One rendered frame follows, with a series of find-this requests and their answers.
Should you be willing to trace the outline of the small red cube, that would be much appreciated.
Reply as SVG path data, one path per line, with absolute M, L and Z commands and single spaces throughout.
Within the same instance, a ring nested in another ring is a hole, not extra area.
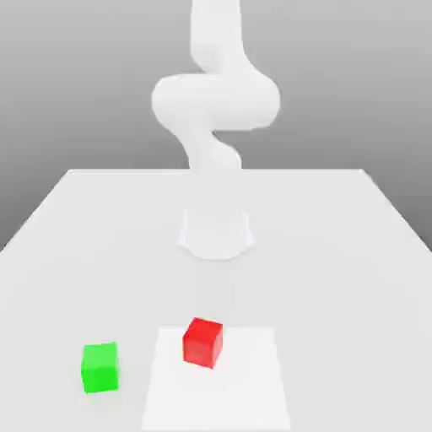
M 224 326 L 195 317 L 182 337 L 182 356 L 187 363 L 213 369 L 223 347 Z

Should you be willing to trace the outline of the small green cube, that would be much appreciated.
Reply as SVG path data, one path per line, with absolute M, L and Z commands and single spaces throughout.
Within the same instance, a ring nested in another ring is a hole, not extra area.
M 118 390 L 120 365 L 117 342 L 84 346 L 81 379 L 84 392 L 87 394 Z

